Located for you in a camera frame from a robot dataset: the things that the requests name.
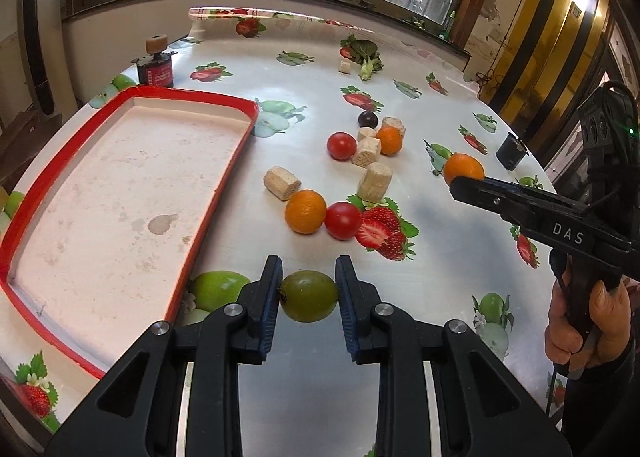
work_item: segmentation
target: sleeve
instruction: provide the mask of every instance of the sleeve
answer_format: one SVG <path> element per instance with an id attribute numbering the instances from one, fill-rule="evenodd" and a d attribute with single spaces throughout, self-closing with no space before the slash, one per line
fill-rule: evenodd
<path id="1" fill-rule="evenodd" d="M 586 369 L 579 380 L 569 380 L 566 386 L 562 433 L 574 455 L 600 434 L 608 419 L 628 392 L 634 376 L 635 342 L 629 342 L 617 360 Z"/>

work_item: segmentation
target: screw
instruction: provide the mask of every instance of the screw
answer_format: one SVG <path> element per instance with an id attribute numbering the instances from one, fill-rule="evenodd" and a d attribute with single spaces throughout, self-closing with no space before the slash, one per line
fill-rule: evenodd
<path id="1" fill-rule="evenodd" d="M 462 320 L 451 320 L 447 325 L 452 332 L 455 332 L 455 334 L 462 334 L 463 332 L 466 332 L 466 323 Z"/>
<path id="2" fill-rule="evenodd" d="M 227 316 L 238 316 L 242 313 L 243 307 L 239 303 L 230 303 L 225 306 L 225 314 Z"/>
<path id="3" fill-rule="evenodd" d="M 380 316 L 389 316 L 393 314 L 394 307 L 392 305 L 389 305 L 388 303 L 379 303 L 377 306 L 374 307 L 373 310 L 376 312 L 376 314 L 379 314 Z"/>
<path id="4" fill-rule="evenodd" d="M 151 332 L 156 336 L 162 336 L 163 334 L 166 334 L 167 332 L 169 332 L 170 327 L 171 326 L 169 325 L 169 322 L 165 322 L 163 320 L 163 321 L 154 323 L 151 326 Z"/>

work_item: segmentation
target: tangerine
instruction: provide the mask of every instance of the tangerine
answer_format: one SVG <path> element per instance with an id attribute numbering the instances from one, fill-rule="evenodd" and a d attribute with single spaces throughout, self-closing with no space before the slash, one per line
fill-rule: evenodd
<path id="1" fill-rule="evenodd" d="M 380 152 L 385 156 L 392 156 L 402 148 L 402 135 L 396 127 L 380 127 L 376 137 L 380 140 Z"/>
<path id="2" fill-rule="evenodd" d="M 442 168 L 442 176 L 447 184 L 457 176 L 466 176 L 472 179 L 484 179 L 484 168 L 480 161 L 473 156 L 456 152 L 447 160 Z"/>
<path id="3" fill-rule="evenodd" d="M 318 230 L 324 222 L 326 202 L 313 190 L 295 192 L 284 209 L 284 220 L 295 233 L 308 235 Z"/>

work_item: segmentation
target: table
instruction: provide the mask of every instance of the table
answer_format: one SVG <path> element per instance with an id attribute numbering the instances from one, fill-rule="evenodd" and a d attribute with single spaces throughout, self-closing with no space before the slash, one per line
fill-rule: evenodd
<path id="1" fill-rule="evenodd" d="M 448 149 L 476 157 L 490 177 L 512 182 L 537 178 L 553 191 L 532 156 L 513 173 L 497 161 L 495 151 L 510 129 L 476 98 L 474 85 L 426 49 L 348 24 L 251 8 L 195 8 L 190 17 L 190 36 L 170 47 L 177 51 L 175 86 L 260 105 L 255 137 L 214 214 L 193 277 L 221 269 L 257 280 L 270 254 L 282 258 L 285 275 L 313 269 L 333 276 L 336 257 L 348 254 L 361 280 L 374 283 L 383 300 L 415 319 L 442 325 L 460 318 L 479 325 L 511 372 L 540 405 L 546 404 L 552 366 L 544 355 L 543 332 L 554 281 L 546 263 L 549 249 L 529 243 L 500 217 L 453 201 L 437 175 Z M 338 72 L 344 53 L 340 41 L 351 33 L 378 45 L 384 68 L 369 81 L 358 77 L 354 63 L 350 75 Z M 124 74 L 138 79 L 134 66 Z M 16 190 L 27 192 L 58 149 L 95 113 L 94 107 L 117 89 L 111 85 L 106 96 L 98 95 L 71 117 Z M 353 195 L 364 169 L 332 160 L 326 139 L 339 130 L 355 135 L 358 115 L 373 108 L 381 118 L 400 118 L 406 127 L 402 150 L 381 161 L 394 171 L 385 204 L 397 207 L 417 228 L 410 238 L 413 260 L 385 259 L 354 239 L 336 241 L 324 227 L 308 236 L 293 233 L 284 222 L 284 204 L 262 185 L 263 174 L 277 164 L 300 177 L 302 188 L 321 193 L 327 204 Z M 483 318 L 474 310 L 474 297 L 481 303 L 488 293 L 509 295 L 509 310 L 499 319 Z M 69 307 L 72 313 L 72 301 Z M 488 327 L 481 325 L 487 320 Z M 0 331 L 0 358 L 13 371 L 42 351 L 47 376 L 31 379 L 55 386 L 54 413 L 63 421 L 96 378 L 39 338 L 4 294 Z M 247 456 L 304 452 L 360 457 L 374 442 L 378 370 L 351 363 L 337 309 L 312 324 L 296 323 L 281 311 L 267 362 L 241 367 L 239 380 Z M 434 406 L 433 393 L 430 399 Z M 433 431 L 435 415 L 431 424 Z"/>

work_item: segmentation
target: white tray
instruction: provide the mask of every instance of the white tray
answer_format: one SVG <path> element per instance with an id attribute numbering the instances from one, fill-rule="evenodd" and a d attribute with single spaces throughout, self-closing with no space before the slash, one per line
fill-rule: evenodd
<path id="1" fill-rule="evenodd" d="M 152 87 L 111 100 L 44 169 L 4 238 L 1 285 L 21 315 L 97 377 L 172 320 L 257 113 L 241 98 Z"/>

